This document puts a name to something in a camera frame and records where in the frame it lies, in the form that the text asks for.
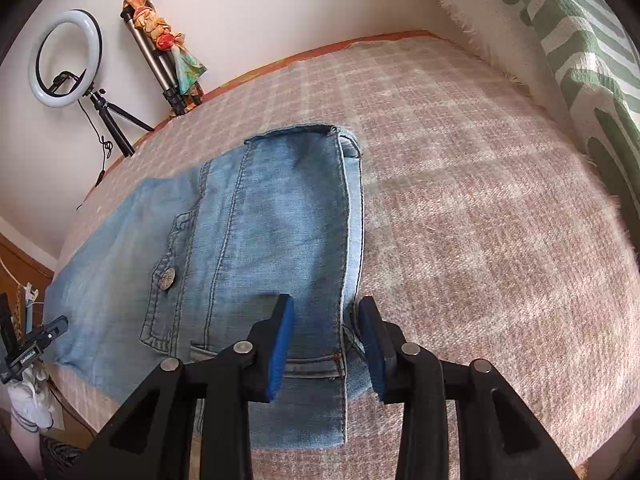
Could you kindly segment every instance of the wooden cabinet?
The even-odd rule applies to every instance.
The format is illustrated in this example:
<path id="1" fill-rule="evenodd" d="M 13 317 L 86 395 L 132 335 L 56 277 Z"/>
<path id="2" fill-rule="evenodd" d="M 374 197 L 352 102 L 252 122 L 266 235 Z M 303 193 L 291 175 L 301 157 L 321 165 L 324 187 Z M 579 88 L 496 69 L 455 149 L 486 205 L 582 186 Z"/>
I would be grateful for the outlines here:
<path id="1" fill-rule="evenodd" d="M 38 298 L 36 301 L 44 301 L 44 293 L 53 279 L 53 271 L 47 269 L 43 264 L 31 258 L 28 254 L 18 249 L 9 240 L 0 235 L 0 258 L 4 261 L 7 269 L 23 285 L 31 283 L 33 288 L 37 288 Z M 18 285 L 11 277 L 4 272 L 0 266 L 0 293 L 6 292 L 9 298 L 9 306 L 13 313 L 18 308 Z M 20 302 L 24 307 L 24 290 L 20 290 Z M 33 306 L 33 324 L 42 324 L 42 304 Z"/>

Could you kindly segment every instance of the black clamp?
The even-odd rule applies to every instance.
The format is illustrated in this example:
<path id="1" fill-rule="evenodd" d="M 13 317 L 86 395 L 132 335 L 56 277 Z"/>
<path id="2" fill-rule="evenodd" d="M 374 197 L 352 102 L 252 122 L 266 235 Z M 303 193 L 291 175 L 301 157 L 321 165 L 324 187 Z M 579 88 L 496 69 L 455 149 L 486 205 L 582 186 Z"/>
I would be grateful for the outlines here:
<path id="1" fill-rule="evenodd" d="M 6 293 L 0 294 L 0 335 L 6 350 L 6 356 L 0 359 L 0 382 L 7 384 L 11 379 L 21 381 L 22 372 L 39 359 L 45 348 L 65 333 L 68 326 L 66 317 L 60 316 L 51 323 L 34 328 L 22 341 L 18 341 Z"/>
<path id="2" fill-rule="evenodd" d="M 293 330 L 293 300 L 278 297 L 271 318 L 216 357 L 162 361 L 129 396 L 65 480 L 189 477 L 196 401 L 205 399 L 200 477 L 252 478 L 249 402 L 270 402 L 280 387 Z"/>
<path id="3" fill-rule="evenodd" d="M 461 480 L 577 480 L 556 443 L 485 359 L 440 361 L 382 321 L 372 297 L 358 305 L 358 326 L 374 391 L 404 402 L 396 480 L 446 480 L 446 400 L 456 401 Z"/>

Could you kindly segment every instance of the black tripod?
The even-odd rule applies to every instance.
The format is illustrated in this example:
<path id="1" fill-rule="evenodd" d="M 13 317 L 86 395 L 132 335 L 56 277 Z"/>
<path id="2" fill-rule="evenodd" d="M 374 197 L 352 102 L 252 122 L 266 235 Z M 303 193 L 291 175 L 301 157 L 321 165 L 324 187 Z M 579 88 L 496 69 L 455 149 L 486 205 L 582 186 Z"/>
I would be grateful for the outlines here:
<path id="1" fill-rule="evenodd" d="M 65 70 L 63 72 L 60 72 L 60 74 L 53 79 L 53 84 L 49 87 L 48 91 L 53 94 L 53 92 L 60 88 L 69 78 L 74 79 L 76 83 L 79 82 L 79 77 L 77 75 Z M 130 113 L 124 111 L 119 106 L 108 102 L 107 99 L 102 97 L 103 94 L 104 89 L 100 88 L 99 90 L 94 91 L 94 85 L 92 83 L 84 95 L 89 96 L 89 99 L 91 99 L 91 102 L 94 104 L 95 109 L 98 111 L 98 115 L 100 115 L 100 118 L 104 122 L 104 125 L 107 127 L 109 133 L 111 134 L 111 137 L 113 137 L 113 140 L 115 140 L 122 154 L 124 156 L 131 156 L 136 152 L 136 150 L 133 149 L 133 146 L 127 140 L 127 137 L 124 136 L 122 130 L 116 124 L 116 121 L 113 120 L 113 117 L 109 113 L 109 110 L 116 112 L 121 117 L 124 117 L 126 120 L 134 123 L 136 126 L 139 126 L 140 128 L 148 132 L 152 132 L 154 129 L 148 124 L 143 123 L 139 118 L 136 118 Z"/>
<path id="2" fill-rule="evenodd" d="M 140 128 L 143 128 L 148 132 L 152 132 L 154 129 L 148 124 L 143 123 L 140 119 L 131 115 L 129 112 L 124 111 L 119 106 L 108 102 L 107 99 L 102 97 L 102 95 L 104 94 L 104 88 L 100 88 L 98 91 L 94 92 L 93 88 L 89 87 L 87 92 L 89 93 L 89 99 L 91 99 L 91 102 L 94 104 L 95 109 L 98 110 L 98 115 L 100 115 L 100 118 L 104 122 L 104 125 L 107 127 L 107 130 L 111 134 L 111 137 L 113 137 L 113 140 L 116 141 L 116 144 L 120 148 L 122 154 L 124 156 L 133 155 L 136 150 L 133 149 L 133 146 L 127 140 L 127 137 L 124 136 L 122 130 L 116 124 L 116 121 L 113 120 L 113 117 L 109 113 L 109 110 L 113 110 L 121 117 L 124 117 L 126 120 L 134 123 L 136 126 L 140 126 Z"/>

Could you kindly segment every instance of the jeans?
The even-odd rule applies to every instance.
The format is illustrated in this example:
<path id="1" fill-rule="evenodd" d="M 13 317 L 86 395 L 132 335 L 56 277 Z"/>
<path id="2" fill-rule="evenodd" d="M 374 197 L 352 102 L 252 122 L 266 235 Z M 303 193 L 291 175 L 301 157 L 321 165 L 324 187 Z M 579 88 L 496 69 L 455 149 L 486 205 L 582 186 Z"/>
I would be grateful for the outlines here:
<path id="1" fill-rule="evenodd" d="M 285 292 L 284 380 L 271 404 L 250 405 L 252 446 L 342 444 L 347 398 L 370 386 L 352 327 L 362 222 L 360 150 L 336 126 L 273 130 L 145 180 L 47 289 L 46 320 L 69 319 L 49 355 L 123 402 L 166 356 L 244 339 Z"/>

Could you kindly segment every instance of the ring light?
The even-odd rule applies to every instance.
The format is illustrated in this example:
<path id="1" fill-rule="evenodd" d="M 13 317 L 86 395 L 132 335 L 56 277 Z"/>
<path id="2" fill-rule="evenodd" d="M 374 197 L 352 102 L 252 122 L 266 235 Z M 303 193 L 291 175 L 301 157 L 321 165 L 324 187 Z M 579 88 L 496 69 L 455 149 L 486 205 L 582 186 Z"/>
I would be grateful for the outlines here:
<path id="1" fill-rule="evenodd" d="M 73 88 L 68 93 L 55 94 L 53 91 L 49 91 L 48 87 L 44 85 L 42 78 L 40 77 L 40 53 L 49 35 L 62 23 L 73 23 L 84 32 L 88 45 L 89 61 L 86 69 L 82 72 Z M 67 106 L 78 101 L 78 99 L 88 91 L 94 81 L 95 75 L 100 67 L 101 57 L 102 35 L 100 34 L 100 28 L 98 27 L 98 23 L 95 21 L 94 17 L 85 10 L 79 9 L 63 12 L 53 19 L 49 25 L 47 25 L 31 50 L 28 73 L 29 84 L 33 95 L 36 96 L 38 101 L 52 108 L 62 108 L 63 106 Z"/>

